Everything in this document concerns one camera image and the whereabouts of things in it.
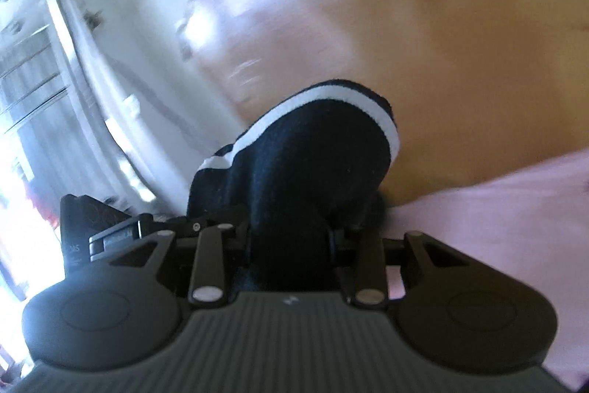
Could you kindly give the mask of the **pink deer print bedsheet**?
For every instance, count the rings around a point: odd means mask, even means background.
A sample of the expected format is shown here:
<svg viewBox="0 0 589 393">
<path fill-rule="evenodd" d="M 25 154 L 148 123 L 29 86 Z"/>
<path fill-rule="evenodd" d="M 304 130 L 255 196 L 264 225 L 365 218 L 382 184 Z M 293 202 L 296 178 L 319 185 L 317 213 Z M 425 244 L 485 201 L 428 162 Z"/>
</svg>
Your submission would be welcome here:
<svg viewBox="0 0 589 393">
<path fill-rule="evenodd" d="M 393 207 L 385 236 L 423 231 L 540 291 L 558 332 L 546 368 L 573 390 L 588 380 L 588 152 Z"/>
</svg>

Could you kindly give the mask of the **black green white knit sweater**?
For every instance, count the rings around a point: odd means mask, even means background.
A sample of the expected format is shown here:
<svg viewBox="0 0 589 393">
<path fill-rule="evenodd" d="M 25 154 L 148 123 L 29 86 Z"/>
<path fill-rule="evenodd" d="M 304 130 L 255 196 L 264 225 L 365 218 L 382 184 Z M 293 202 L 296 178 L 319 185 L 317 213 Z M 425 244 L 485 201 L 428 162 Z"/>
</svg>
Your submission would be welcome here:
<svg viewBox="0 0 589 393">
<path fill-rule="evenodd" d="M 331 237 L 381 229 L 380 185 L 399 148 L 386 98 L 352 81 L 319 83 L 270 109 L 206 159 L 193 178 L 187 213 L 248 210 L 251 233 L 237 263 L 238 290 L 331 290 Z"/>
</svg>

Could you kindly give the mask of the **wood pattern board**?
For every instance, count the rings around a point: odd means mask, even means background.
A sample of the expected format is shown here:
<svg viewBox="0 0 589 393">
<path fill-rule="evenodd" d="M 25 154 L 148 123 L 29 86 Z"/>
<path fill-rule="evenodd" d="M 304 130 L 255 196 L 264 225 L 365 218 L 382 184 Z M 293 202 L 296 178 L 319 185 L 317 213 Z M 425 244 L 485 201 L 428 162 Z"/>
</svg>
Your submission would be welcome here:
<svg viewBox="0 0 589 393">
<path fill-rule="evenodd" d="M 181 38 L 246 122 L 328 79 L 387 98 L 397 203 L 588 145 L 588 0 L 193 0 Z"/>
</svg>

